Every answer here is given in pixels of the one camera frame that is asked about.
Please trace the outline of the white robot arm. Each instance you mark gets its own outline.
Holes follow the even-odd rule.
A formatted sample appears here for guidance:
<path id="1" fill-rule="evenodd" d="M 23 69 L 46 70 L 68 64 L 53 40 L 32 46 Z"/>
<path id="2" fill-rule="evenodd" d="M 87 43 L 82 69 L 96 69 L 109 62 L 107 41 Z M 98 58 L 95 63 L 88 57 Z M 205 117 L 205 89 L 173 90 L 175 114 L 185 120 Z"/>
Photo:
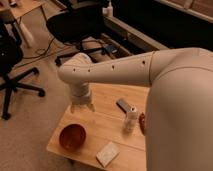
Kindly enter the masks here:
<path id="1" fill-rule="evenodd" d="M 168 49 L 100 63 L 78 53 L 58 75 L 77 104 L 91 99 L 91 83 L 147 87 L 147 171 L 213 171 L 212 51 Z"/>

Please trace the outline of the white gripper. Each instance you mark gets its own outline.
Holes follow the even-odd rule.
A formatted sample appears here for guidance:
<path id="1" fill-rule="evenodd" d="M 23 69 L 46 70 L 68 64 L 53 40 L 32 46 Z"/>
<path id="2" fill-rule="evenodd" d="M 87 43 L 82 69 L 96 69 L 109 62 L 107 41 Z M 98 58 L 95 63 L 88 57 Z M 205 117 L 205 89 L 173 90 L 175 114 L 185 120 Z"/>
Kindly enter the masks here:
<path id="1" fill-rule="evenodd" d="M 88 84 L 70 85 L 70 100 L 73 105 L 70 106 L 70 112 L 75 112 L 75 105 L 87 105 L 87 107 L 95 112 L 92 102 L 92 93 Z"/>

